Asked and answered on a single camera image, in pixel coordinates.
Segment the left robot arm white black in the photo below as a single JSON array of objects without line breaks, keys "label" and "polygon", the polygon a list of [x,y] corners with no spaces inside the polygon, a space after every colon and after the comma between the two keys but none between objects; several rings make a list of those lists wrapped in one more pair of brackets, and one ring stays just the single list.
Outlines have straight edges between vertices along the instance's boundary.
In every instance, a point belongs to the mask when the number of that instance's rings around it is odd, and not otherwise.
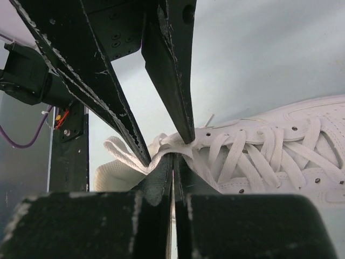
[{"label": "left robot arm white black", "polygon": [[140,51],[182,140],[195,139],[190,77],[195,1],[11,1],[34,45],[14,40],[1,90],[29,105],[78,100],[151,162],[111,61]]}]

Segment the white sneaker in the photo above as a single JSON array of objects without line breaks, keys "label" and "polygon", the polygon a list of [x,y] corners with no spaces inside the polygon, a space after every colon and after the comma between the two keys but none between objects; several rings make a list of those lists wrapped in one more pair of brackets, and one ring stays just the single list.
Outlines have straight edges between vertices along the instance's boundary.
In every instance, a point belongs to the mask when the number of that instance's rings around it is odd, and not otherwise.
[{"label": "white sneaker", "polygon": [[197,128],[195,141],[160,134],[144,166],[117,137],[104,142],[114,161],[95,172],[96,191],[127,191],[164,155],[188,167],[222,194],[290,194],[319,208],[344,207],[344,96],[286,105],[254,117]]}]

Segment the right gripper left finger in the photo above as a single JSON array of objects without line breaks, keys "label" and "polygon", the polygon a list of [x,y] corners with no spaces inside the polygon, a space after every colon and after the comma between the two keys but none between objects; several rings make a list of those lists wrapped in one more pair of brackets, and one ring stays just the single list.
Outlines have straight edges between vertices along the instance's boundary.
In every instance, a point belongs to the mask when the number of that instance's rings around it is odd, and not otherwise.
[{"label": "right gripper left finger", "polygon": [[1,258],[169,258],[173,157],[127,192],[47,193],[24,199]]}]

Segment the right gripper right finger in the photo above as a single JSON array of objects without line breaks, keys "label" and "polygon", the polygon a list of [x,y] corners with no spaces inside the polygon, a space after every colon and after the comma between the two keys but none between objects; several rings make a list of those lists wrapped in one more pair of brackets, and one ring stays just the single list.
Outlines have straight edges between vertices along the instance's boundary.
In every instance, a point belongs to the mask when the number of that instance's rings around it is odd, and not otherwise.
[{"label": "right gripper right finger", "polygon": [[173,162],[179,258],[337,258],[316,207],[301,195],[225,195]]}]

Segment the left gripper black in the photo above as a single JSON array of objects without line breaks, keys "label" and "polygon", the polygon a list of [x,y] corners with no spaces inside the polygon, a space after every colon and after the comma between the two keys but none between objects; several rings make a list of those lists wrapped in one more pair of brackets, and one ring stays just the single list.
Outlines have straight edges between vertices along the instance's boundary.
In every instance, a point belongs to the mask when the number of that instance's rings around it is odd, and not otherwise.
[{"label": "left gripper black", "polygon": [[195,139],[191,57],[196,1],[11,1],[72,95],[151,162],[110,61],[139,49],[182,140]]}]

